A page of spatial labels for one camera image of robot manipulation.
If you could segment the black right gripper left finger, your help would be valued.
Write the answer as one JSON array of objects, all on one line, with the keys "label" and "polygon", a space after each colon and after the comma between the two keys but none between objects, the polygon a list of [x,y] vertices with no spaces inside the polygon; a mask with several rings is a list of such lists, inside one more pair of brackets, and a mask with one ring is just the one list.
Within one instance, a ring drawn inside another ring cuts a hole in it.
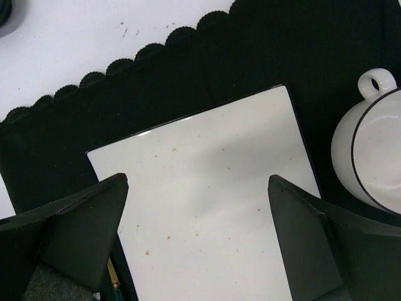
[{"label": "black right gripper left finger", "polygon": [[1,220],[1,300],[93,300],[128,194],[118,173]]}]

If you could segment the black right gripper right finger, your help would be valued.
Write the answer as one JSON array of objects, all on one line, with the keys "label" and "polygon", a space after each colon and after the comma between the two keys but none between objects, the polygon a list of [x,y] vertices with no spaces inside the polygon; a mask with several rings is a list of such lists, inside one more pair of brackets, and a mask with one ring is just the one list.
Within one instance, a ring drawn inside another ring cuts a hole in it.
[{"label": "black right gripper right finger", "polygon": [[342,208],[279,175],[268,197],[294,300],[399,300],[400,218]]}]

